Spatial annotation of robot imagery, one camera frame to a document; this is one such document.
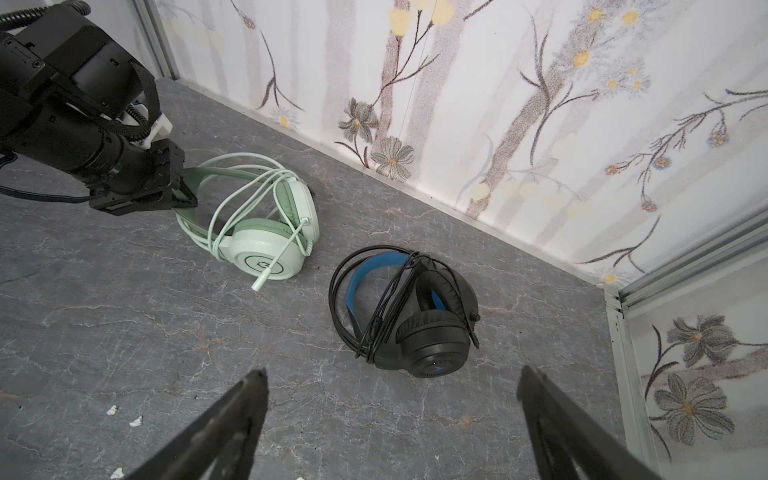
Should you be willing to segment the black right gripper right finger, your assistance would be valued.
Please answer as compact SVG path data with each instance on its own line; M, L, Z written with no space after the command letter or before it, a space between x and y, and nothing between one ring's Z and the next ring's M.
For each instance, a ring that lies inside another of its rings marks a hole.
M526 365L517 387L542 479L657 479L537 368Z

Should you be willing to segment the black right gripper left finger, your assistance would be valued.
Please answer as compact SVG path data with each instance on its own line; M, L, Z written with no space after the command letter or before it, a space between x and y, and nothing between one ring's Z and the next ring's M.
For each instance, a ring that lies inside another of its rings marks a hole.
M268 376L255 369L130 479L248 479L268 412Z

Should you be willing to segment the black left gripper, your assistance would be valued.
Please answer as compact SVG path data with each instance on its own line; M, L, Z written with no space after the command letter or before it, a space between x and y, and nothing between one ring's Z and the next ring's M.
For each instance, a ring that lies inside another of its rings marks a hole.
M109 192L90 200L89 206L114 216L198 206L196 193L183 178L185 154L176 143L157 141L141 160L141 168L133 169L121 185L126 193L109 185Z

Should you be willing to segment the mint green wired headphones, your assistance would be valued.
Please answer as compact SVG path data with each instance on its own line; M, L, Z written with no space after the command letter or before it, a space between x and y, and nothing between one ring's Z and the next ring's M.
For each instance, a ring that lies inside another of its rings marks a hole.
M245 184L221 201L207 224L197 221L193 207L176 208L180 228L217 260L253 276L254 291L269 280L297 275L320 237L306 182L276 160L251 152L219 155L183 174L193 194L218 177Z

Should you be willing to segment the black wired headphones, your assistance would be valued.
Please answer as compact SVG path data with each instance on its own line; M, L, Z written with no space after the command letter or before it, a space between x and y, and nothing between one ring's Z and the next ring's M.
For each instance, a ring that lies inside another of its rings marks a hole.
M356 294L368 275L394 270L367 322L356 314ZM444 261L395 245L372 245L348 255L328 289L331 321L341 341L380 370L416 378L451 374L480 346L477 295Z

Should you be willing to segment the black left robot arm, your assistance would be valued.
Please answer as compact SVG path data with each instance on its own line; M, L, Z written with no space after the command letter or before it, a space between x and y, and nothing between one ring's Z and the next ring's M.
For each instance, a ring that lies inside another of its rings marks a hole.
M24 156L80 181L85 196L4 186L5 196L87 203L119 216L193 208L153 74L88 20L84 1L1 17L1 163Z

